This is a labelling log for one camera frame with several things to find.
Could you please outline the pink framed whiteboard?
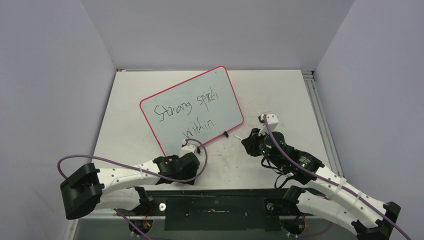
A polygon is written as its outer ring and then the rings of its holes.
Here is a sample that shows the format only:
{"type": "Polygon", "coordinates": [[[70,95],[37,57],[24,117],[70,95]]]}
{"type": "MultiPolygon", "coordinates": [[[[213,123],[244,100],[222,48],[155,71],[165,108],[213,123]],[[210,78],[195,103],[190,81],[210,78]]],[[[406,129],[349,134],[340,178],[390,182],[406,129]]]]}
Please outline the pink framed whiteboard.
{"type": "Polygon", "coordinates": [[[179,153],[185,139],[207,144],[244,122],[222,65],[142,99],[139,107],[165,156],[179,153]]]}

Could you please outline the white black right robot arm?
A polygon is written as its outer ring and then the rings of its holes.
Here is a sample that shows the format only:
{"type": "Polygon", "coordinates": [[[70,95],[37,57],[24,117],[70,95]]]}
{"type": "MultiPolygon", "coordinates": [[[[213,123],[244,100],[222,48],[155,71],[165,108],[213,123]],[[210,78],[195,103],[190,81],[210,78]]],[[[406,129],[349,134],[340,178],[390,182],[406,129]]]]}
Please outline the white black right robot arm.
{"type": "Polygon", "coordinates": [[[253,128],[241,140],[246,153],[261,157],[261,165],[294,180],[305,188],[291,186],[283,197],[289,214],[311,214],[350,231],[358,240],[388,240],[401,207],[364,194],[336,175],[312,154],[286,143],[281,132],[253,128]]]}

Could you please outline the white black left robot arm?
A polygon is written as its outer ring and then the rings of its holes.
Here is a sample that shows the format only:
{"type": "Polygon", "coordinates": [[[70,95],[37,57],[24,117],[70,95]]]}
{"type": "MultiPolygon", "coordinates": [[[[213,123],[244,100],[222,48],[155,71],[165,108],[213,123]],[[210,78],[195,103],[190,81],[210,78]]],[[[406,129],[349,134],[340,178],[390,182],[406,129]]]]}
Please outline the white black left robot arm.
{"type": "Polygon", "coordinates": [[[99,160],[114,167],[97,168],[92,162],[86,163],[60,184],[66,219],[79,219],[99,209],[123,209],[144,215],[149,210],[149,199],[143,186],[193,185],[206,168],[193,152],[159,156],[134,166],[102,157],[99,160]]]}

